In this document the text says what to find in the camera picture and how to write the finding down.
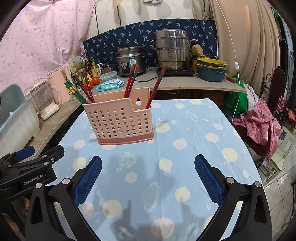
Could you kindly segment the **person's left hand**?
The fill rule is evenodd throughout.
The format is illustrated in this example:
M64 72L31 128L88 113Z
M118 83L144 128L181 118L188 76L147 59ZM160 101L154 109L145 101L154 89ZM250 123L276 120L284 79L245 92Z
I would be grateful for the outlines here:
M29 199L23 198L23 205L24 205L24 208L25 208L26 212L29 209L29 204L30 204ZM17 224L14 221L12 221L12 219L7 214L4 214L4 217L5 217L6 221L7 221L7 223L9 224L9 226L12 228L12 230L14 232L18 232L19 228L18 228Z

